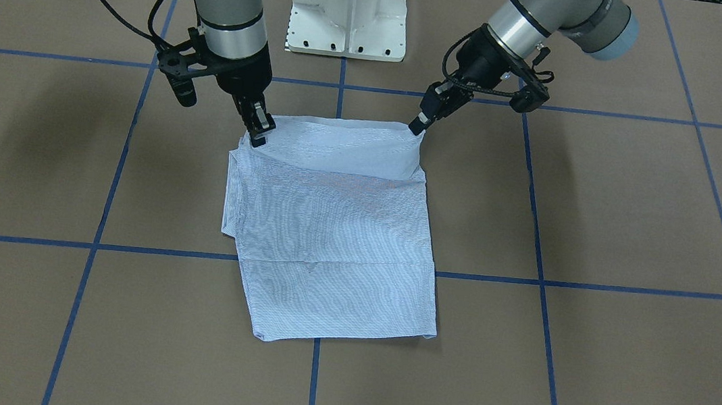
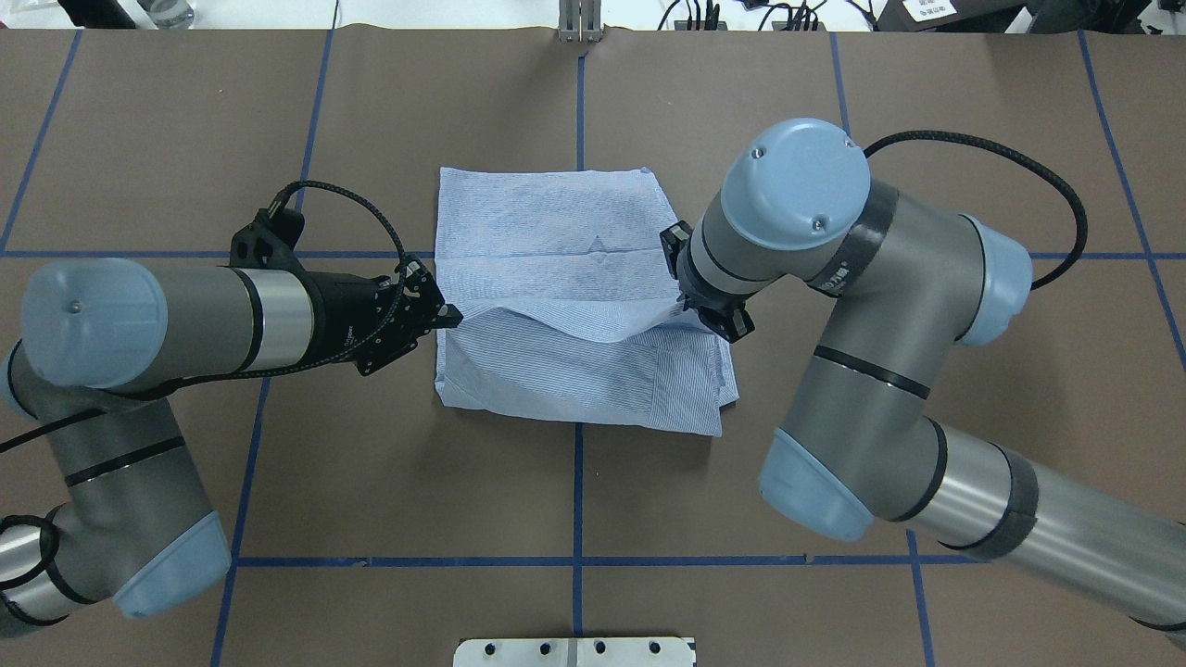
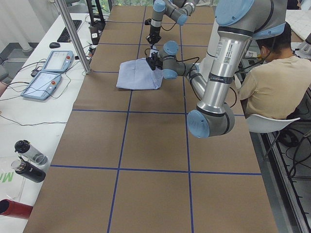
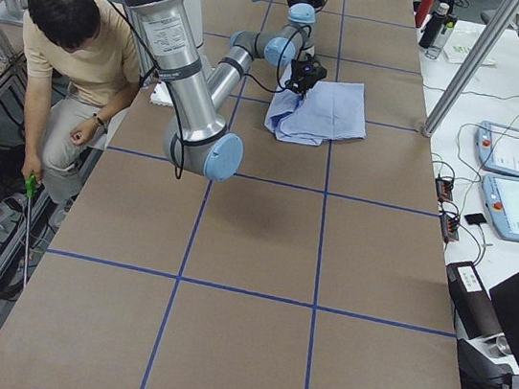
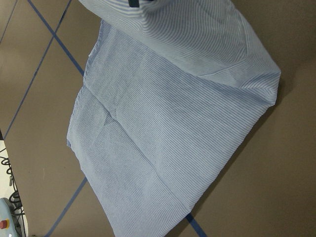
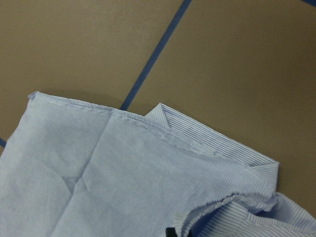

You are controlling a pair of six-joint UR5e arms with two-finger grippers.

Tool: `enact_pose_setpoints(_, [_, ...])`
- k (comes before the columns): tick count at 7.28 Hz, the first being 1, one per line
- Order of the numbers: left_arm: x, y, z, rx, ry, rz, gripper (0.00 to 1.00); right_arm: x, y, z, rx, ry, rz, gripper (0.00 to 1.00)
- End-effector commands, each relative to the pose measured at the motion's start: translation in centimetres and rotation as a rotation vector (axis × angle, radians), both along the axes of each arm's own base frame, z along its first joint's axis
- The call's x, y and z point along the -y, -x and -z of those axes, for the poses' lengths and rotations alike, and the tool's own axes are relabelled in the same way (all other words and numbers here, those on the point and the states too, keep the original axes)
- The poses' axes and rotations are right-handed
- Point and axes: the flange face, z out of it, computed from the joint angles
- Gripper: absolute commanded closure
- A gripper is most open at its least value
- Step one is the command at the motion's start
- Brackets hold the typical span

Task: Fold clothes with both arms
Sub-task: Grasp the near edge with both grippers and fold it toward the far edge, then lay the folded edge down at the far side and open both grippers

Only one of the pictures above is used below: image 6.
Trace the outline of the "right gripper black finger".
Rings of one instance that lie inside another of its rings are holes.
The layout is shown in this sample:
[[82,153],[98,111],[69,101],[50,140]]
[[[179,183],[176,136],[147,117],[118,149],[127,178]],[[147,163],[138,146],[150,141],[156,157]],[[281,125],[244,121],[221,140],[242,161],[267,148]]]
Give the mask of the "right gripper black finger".
[[168,227],[165,229],[165,236],[166,237],[177,237],[175,228]]

